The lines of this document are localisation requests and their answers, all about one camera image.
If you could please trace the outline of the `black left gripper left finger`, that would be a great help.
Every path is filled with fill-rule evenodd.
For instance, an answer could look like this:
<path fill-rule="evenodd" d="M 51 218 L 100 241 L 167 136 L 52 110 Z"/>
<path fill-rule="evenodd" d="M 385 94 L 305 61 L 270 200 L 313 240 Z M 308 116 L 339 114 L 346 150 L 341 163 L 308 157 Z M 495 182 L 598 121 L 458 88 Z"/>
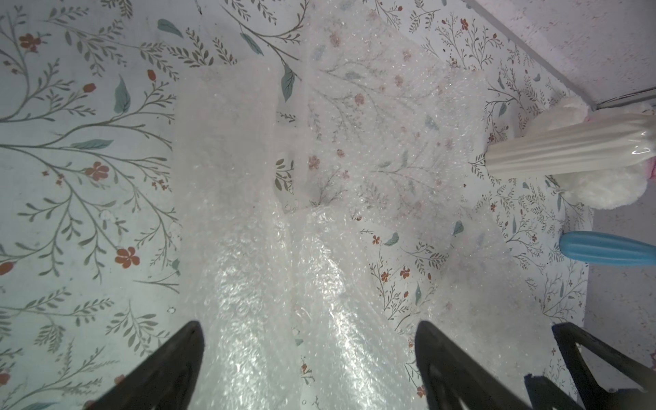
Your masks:
<path fill-rule="evenodd" d="M 203 329 L 190 321 L 90 410 L 186 410 L 196 388 L 205 347 Z"/>

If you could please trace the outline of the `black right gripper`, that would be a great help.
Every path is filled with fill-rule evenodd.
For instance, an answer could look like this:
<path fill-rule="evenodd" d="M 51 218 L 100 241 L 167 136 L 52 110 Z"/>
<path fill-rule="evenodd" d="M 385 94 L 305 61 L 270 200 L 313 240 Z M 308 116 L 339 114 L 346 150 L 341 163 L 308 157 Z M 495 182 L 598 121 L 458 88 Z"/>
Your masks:
<path fill-rule="evenodd" d="M 524 377 L 533 409 L 654 409 L 655 371 L 583 328 L 552 326 L 582 404 L 544 376 Z"/>

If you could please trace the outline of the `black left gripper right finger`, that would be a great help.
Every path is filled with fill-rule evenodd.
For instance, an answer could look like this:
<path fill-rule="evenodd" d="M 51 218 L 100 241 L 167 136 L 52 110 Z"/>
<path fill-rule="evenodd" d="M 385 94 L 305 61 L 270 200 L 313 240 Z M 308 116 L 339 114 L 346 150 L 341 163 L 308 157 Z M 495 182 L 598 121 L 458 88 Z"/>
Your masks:
<path fill-rule="evenodd" d="M 429 321 L 418 324 L 414 344 L 430 410 L 529 408 Z"/>

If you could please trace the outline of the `blue vase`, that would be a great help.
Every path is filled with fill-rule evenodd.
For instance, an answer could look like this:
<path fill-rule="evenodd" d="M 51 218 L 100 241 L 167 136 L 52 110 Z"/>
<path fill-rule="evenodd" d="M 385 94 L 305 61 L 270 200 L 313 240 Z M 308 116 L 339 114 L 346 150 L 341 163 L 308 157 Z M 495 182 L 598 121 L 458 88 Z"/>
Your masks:
<path fill-rule="evenodd" d="M 655 265 L 655 246 L 603 232 L 573 231 L 560 237 L 561 253 L 592 265 L 643 267 Z"/>

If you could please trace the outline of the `bubble wrap around vase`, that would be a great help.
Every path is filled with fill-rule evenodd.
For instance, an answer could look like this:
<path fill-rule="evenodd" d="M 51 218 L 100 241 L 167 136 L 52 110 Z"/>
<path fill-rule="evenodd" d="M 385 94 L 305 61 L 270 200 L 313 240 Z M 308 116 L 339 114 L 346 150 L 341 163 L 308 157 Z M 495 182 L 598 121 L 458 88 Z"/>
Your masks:
<path fill-rule="evenodd" d="M 425 409 L 415 359 L 422 320 L 516 394 L 542 374 L 554 345 L 550 320 L 531 295 L 502 233 L 485 214 L 462 215 L 445 266 L 413 279 L 391 319 L 355 225 L 331 208 L 293 215 L 290 239 L 304 346 L 326 409 Z"/>

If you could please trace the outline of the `white cream vase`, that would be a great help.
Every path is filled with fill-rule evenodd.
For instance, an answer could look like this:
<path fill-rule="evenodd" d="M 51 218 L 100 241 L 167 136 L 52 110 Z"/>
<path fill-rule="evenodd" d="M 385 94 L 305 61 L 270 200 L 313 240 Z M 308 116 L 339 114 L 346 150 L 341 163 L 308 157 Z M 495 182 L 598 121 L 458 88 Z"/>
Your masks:
<path fill-rule="evenodd" d="M 655 118 L 622 114 L 491 145 L 484 155 L 496 179 L 630 167 L 655 157 Z"/>

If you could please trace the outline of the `bubble wrap sheet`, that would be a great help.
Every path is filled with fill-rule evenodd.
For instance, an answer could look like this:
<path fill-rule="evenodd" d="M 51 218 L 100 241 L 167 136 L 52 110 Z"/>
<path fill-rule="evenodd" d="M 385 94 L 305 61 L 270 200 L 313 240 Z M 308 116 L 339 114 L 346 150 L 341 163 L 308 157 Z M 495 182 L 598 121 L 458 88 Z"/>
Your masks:
<path fill-rule="evenodd" d="M 195 409 L 294 409 L 299 385 L 284 214 L 273 190 L 277 68 L 263 59 L 184 78 L 172 183 L 179 316 L 205 338 Z"/>

